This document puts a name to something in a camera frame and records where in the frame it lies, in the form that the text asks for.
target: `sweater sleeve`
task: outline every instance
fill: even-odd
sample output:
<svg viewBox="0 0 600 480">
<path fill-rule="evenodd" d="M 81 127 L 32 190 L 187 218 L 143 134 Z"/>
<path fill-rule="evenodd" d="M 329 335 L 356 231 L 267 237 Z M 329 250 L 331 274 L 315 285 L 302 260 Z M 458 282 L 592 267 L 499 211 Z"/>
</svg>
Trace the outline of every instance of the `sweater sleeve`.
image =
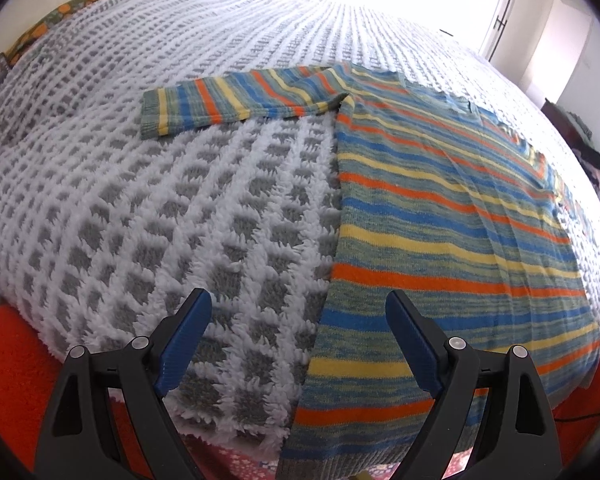
<svg viewBox="0 0 600 480">
<path fill-rule="evenodd" d="M 333 69 L 299 66 L 205 77 L 144 93 L 143 139 L 252 117 L 282 119 L 337 108 L 347 93 Z"/>
</svg>

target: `gray and white bedspread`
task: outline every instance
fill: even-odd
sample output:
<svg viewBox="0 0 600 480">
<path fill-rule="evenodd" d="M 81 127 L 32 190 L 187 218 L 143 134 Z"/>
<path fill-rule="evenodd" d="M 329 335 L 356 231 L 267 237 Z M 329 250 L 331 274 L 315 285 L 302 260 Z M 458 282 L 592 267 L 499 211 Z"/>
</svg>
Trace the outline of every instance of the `gray and white bedspread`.
<svg viewBox="0 0 600 480">
<path fill-rule="evenodd" d="M 49 349 L 122 346 L 195 286 L 214 319 L 167 398 L 182 431 L 274 458 L 328 290 L 333 114 L 141 140 L 142 92 L 349 59 L 495 112 L 589 215 L 559 216 L 600 324 L 600 202 L 531 102 L 444 35 L 321 0 L 103 0 L 43 36 L 0 92 L 0 294 Z"/>
</svg>

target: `ribbed hem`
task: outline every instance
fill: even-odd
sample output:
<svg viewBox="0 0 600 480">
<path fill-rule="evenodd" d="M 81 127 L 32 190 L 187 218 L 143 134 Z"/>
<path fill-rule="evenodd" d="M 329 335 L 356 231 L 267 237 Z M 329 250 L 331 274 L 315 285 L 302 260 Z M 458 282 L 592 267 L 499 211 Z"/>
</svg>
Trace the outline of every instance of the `ribbed hem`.
<svg viewBox="0 0 600 480">
<path fill-rule="evenodd" d="M 276 480 L 336 480 L 356 475 L 378 464 L 400 462 L 410 444 L 391 447 L 375 453 L 336 455 L 326 460 L 280 458 Z"/>
</svg>

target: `blue gripper pad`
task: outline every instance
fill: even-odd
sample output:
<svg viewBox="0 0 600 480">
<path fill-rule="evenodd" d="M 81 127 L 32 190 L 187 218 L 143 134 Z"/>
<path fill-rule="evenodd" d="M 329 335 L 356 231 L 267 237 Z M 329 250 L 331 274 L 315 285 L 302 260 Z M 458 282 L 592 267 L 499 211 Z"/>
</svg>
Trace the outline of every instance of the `blue gripper pad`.
<svg viewBox="0 0 600 480">
<path fill-rule="evenodd" d="M 436 354 L 411 319 L 395 292 L 390 292 L 384 304 L 386 321 L 421 390 L 429 392 L 434 399 L 442 391 L 438 378 Z"/>
<path fill-rule="evenodd" d="M 203 290 L 160 355 L 154 389 L 161 397 L 180 384 L 210 319 L 211 296 Z"/>
</svg>

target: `striped sweater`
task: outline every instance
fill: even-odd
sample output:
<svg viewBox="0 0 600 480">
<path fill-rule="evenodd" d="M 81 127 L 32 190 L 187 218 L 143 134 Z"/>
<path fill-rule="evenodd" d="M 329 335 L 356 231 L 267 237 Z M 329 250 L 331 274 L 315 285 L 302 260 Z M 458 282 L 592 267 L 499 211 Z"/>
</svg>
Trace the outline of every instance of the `striped sweater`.
<svg viewBox="0 0 600 480">
<path fill-rule="evenodd" d="M 280 479 L 355 474 L 400 460 L 413 441 L 432 400 L 384 318 L 394 288 L 476 348 L 525 345 L 554 404 L 600 346 L 555 216 L 560 177 L 464 99 L 352 64 L 272 69 L 147 92 L 141 129 L 161 136 L 336 108 L 340 238 Z"/>
</svg>

